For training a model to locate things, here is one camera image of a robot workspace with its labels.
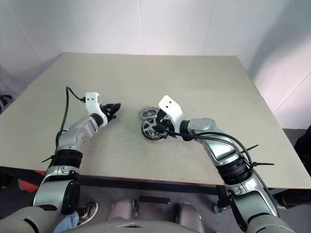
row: shoe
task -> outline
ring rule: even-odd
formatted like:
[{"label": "shoe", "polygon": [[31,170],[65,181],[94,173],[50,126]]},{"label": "shoe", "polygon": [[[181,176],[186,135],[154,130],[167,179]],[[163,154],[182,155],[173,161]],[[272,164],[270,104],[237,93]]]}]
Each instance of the shoe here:
[{"label": "shoe", "polygon": [[93,201],[83,205],[77,210],[79,215],[78,226],[81,226],[94,218],[98,211],[98,203]]}]

